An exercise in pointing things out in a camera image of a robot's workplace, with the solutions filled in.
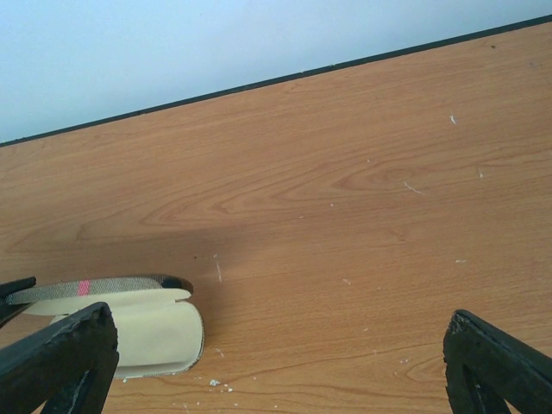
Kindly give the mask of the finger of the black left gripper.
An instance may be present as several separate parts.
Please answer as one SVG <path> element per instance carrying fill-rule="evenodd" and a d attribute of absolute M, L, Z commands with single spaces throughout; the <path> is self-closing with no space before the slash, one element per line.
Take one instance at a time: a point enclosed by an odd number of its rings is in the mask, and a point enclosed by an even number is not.
<path fill-rule="evenodd" d="M 35 285 L 36 277 L 28 277 L 1 284 L 1 327 L 5 326 L 30 306 L 30 304 L 12 304 L 10 297 Z"/>

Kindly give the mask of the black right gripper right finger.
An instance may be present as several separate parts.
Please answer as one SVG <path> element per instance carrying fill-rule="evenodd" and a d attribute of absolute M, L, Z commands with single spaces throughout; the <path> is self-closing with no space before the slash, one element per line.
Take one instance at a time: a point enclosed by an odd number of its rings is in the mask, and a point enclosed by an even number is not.
<path fill-rule="evenodd" d="M 443 338 L 453 413 L 551 412 L 551 358 L 467 310 Z"/>

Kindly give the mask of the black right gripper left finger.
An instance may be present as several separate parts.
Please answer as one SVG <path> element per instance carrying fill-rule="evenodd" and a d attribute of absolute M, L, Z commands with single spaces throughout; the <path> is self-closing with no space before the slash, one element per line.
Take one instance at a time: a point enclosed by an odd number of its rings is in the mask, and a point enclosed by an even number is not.
<path fill-rule="evenodd" d="M 102 412 L 117 340 L 110 307 L 98 302 L 2 348 L 1 412 Z"/>

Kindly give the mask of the plaid glasses case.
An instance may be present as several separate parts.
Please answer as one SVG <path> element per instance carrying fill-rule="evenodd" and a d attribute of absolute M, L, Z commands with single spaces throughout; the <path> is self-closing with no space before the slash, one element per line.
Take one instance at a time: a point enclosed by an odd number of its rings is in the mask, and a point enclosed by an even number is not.
<path fill-rule="evenodd" d="M 194 367 L 204 349 L 204 322 L 189 302 L 193 285 L 167 274 L 135 274 L 34 286 L 13 294 L 30 315 L 56 323 L 86 306 L 106 303 L 117 329 L 114 376 L 135 379 L 174 375 Z"/>

